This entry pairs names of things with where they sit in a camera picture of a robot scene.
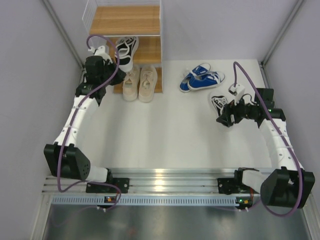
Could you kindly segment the beige lace sneaker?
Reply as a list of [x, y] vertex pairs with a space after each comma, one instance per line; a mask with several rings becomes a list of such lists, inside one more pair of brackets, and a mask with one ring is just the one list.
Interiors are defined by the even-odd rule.
[[128, 101], [134, 101], [138, 96], [138, 83], [140, 81], [141, 69], [138, 65], [134, 65], [132, 70], [126, 73], [122, 85], [123, 98]]
[[140, 71], [138, 98], [143, 103], [149, 103], [154, 98], [158, 73], [153, 65], [145, 65]]

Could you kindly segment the black white sneaker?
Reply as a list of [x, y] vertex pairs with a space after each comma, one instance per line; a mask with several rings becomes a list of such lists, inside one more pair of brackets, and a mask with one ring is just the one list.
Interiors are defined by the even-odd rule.
[[[209, 93], [208, 101], [210, 107], [214, 111], [215, 119], [222, 115], [224, 106], [229, 103], [227, 97], [223, 95], [221, 91], [216, 90]], [[230, 132], [231, 130], [233, 130], [233, 127], [227, 127], [217, 121], [215, 121], [215, 123], [217, 124], [217, 127], [221, 132]]]
[[127, 73], [133, 69], [134, 55], [139, 47], [138, 36], [123, 36], [116, 41], [119, 54], [119, 68]]

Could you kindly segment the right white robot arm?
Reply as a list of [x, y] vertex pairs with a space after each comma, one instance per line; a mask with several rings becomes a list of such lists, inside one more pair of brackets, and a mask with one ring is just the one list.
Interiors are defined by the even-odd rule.
[[234, 172], [235, 190], [245, 193], [251, 188], [260, 194], [265, 206], [301, 209], [315, 184], [315, 176], [294, 160], [286, 117], [282, 109], [275, 108], [273, 95], [272, 88], [257, 88], [250, 102], [245, 101], [244, 93], [236, 94], [232, 101], [226, 96], [211, 94], [209, 102], [217, 113], [216, 121], [226, 128], [243, 119], [257, 124], [274, 168], [269, 176], [255, 168], [238, 168]]

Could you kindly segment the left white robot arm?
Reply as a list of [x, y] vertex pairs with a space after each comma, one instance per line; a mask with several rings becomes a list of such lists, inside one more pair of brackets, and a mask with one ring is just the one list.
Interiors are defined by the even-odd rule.
[[[121, 83], [126, 74], [120, 70], [119, 60], [100, 55], [87, 57], [84, 70], [66, 123], [54, 142], [45, 145], [43, 152], [51, 174], [57, 178], [60, 193], [80, 183], [94, 184], [103, 193], [109, 193], [114, 188], [111, 171], [91, 163], [82, 148], [87, 128], [106, 95], [107, 86]], [[76, 182], [63, 187], [63, 178]]]

